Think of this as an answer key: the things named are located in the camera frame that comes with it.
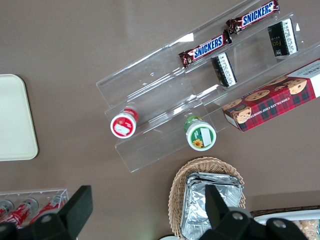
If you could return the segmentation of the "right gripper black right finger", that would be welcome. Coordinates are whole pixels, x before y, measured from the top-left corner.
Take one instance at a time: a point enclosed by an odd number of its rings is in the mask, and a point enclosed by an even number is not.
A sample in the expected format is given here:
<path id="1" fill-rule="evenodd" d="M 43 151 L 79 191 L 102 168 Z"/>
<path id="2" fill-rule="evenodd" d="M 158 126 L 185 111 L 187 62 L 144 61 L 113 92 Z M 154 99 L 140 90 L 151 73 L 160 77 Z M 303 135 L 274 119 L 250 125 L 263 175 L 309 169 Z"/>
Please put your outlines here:
<path id="1" fill-rule="evenodd" d="M 214 185 L 205 187 L 205 210 L 211 229 L 201 240 L 306 240 L 307 237 L 291 221 L 270 218 L 266 225 L 255 221 L 242 208 L 228 207 Z"/>

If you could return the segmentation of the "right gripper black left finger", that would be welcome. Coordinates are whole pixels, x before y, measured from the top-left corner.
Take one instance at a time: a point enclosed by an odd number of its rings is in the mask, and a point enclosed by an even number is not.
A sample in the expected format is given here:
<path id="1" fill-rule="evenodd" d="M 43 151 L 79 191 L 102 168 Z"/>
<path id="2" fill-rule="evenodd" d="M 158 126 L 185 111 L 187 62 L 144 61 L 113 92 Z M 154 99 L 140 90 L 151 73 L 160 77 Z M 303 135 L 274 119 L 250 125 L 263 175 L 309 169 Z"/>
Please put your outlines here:
<path id="1" fill-rule="evenodd" d="M 92 187 L 82 185 L 57 213 L 41 216 L 17 229 L 14 223 L 0 225 L 2 240 L 75 240 L 93 212 Z"/>

